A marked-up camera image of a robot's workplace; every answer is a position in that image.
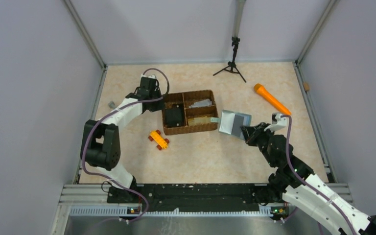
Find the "dark grey credit card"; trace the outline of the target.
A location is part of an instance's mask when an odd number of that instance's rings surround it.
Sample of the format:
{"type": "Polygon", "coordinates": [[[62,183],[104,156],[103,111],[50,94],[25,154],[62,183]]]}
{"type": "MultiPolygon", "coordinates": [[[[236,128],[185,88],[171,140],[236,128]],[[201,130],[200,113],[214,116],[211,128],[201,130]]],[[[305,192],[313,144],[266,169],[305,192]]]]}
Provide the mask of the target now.
{"type": "Polygon", "coordinates": [[[245,140],[241,126],[249,126],[251,123],[252,116],[244,113],[235,113],[235,119],[233,123],[233,129],[231,135],[245,140]]]}

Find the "green card holder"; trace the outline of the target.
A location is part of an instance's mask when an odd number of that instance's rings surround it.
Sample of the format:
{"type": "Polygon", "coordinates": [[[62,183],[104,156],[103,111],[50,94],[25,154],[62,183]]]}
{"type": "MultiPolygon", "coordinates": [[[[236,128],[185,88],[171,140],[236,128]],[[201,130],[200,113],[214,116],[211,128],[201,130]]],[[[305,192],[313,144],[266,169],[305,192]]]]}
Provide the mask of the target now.
{"type": "Polygon", "coordinates": [[[246,113],[223,110],[221,117],[211,117],[211,123],[218,123],[218,131],[245,140],[241,126],[250,126],[252,116],[246,113]]]}

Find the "brown wicker divided basket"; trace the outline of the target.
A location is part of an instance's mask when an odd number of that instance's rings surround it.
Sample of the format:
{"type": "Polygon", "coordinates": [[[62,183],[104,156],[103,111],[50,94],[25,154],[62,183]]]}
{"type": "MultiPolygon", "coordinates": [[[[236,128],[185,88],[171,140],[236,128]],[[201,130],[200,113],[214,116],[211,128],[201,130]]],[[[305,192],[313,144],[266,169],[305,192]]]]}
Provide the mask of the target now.
{"type": "Polygon", "coordinates": [[[181,93],[172,93],[168,94],[164,98],[165,107],[162,109],[162,123],[163,130],[166,135],[179,135],[179,134],[188,134],[196,132],[208,132],[214,131],[217,129],[217,123],[209,123],[205,125],[195,125],[189,126],[188,119],[194,117],[216,117],[218,118],[218,110],[212,90],[199,90],[199,91],[189,91],[181,93]],[[200,107],[200,108],[189,108],[195,101],[211,99],[214,102],[214,105],[209,107],[200,107]],[[167,128],[165,127],[165,109],[171,108],[174,104],[183,104],[184,115],[185,115],[185,125],[182,127],[167,128]]]}

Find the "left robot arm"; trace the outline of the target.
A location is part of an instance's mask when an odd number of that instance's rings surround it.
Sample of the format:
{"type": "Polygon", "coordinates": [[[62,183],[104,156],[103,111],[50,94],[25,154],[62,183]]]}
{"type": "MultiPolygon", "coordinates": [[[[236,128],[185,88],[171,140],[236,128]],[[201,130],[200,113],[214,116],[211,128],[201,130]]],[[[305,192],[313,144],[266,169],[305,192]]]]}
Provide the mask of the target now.
{"type": "Polygon", "coordinates": [[[121,148],[119,133],[133,119],[145,111],[156,112],[164,107],[164,95],[155,75],[141,76],[140,84],[129,93],[121,104],[99,120],[86,121],[80,152],[82,166],[90,165],[88,175],[101,176],[118,188],[118,194],[125,202],[137,197],[137,189],[132,186],[134,177],[119,163],[121,148]]]}

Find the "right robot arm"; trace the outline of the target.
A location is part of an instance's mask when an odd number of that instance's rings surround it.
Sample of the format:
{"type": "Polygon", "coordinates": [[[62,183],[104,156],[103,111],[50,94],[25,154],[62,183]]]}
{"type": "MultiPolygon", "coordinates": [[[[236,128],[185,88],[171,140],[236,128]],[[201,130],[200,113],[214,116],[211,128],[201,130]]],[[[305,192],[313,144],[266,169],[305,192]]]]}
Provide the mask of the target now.
{"type": "Polygon", "coordinates": [[[376,215],[351,205],[293,154],[291,127],[292,117],[282,113],[274,113],[272,123],[241,126],[246,144],[258,147],[276,169],[269,177],[268,197],[294,205],[332,235],[376,235],[376,215]]]}

